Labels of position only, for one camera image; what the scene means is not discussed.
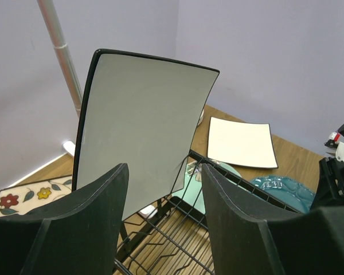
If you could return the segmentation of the teal rimmed plate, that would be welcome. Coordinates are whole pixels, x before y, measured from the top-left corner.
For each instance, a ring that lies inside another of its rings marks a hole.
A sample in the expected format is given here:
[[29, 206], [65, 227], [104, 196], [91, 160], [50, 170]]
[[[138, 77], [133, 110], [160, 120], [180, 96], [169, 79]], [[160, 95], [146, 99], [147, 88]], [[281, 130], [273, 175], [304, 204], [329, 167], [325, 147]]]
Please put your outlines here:
[[251, 183], [304, 214], [310, 211], [315, 198], [313, 191], [286, 176], [262, 176], [252, 179]]

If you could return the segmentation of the grey square plate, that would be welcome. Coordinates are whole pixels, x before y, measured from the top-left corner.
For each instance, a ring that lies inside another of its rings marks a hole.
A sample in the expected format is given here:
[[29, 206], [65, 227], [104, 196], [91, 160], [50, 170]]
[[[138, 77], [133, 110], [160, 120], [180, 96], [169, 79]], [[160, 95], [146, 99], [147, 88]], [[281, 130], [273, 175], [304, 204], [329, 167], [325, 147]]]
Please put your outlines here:
[[277, 169], [269, 124], [210, 118], [207, 157], [236, 166]]

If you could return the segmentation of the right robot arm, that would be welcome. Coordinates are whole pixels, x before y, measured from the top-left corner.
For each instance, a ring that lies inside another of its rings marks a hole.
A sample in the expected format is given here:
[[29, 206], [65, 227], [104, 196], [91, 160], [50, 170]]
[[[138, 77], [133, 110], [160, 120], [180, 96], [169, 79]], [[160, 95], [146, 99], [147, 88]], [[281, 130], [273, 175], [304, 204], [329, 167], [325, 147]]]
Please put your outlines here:
[[330, 135], [325, 145], [335, 148], [335, 156], [319, 161], [319, 183], [311, 210], [344, 206], [344, 124]]

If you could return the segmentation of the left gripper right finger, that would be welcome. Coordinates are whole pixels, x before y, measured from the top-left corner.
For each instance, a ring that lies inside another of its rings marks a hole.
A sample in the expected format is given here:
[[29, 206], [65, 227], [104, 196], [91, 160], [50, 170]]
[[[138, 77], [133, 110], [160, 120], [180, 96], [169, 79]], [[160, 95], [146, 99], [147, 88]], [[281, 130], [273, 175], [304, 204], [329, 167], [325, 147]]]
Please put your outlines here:
[[344, 274], [344, 207], [274, 206], [202, 166], [216, 274]]

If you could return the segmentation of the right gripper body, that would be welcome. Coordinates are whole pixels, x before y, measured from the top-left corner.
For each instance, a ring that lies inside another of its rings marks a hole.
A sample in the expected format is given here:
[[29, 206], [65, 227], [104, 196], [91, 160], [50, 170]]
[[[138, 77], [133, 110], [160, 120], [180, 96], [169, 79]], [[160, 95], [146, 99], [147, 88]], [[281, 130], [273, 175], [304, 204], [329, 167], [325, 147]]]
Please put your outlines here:
[[319, 182], [311, 210], [323, 206], [344, 206], [344, 162], [336, 158], [319, 161]]

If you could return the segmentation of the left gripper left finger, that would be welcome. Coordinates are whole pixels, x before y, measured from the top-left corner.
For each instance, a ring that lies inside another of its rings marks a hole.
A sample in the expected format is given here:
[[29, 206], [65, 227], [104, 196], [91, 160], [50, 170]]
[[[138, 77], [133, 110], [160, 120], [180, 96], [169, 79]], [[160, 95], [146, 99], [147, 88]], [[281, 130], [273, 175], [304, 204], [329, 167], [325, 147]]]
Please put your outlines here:
[[121, 163], [54, 202], [0, 217], [0, 274], [111, 274], [128, 180]]

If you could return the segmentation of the mint green flower plate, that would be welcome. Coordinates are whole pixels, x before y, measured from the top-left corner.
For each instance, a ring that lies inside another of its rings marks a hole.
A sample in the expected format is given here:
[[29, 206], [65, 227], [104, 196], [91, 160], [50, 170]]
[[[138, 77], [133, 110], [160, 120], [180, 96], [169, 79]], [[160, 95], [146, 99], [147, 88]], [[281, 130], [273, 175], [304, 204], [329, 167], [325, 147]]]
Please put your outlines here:
[[189, 206], [194, 207], [201, 214], [205, 214], [204, 198], [201, 184], [202, 164], [197, 167], [197, 161], [186, 165], [184, 187], [181, 190], [172, 193], [173, 197], [178, 197]]

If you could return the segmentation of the flower square plate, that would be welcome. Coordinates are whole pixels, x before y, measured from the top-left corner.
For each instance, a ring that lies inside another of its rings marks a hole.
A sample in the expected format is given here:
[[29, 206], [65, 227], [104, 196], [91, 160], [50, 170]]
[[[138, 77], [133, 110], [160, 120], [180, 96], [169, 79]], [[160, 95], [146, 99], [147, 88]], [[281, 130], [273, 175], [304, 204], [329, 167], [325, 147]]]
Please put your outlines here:
[[17, 185], [0, 191], [0, 217], [24, 215], [72, 191], [72, 176]]

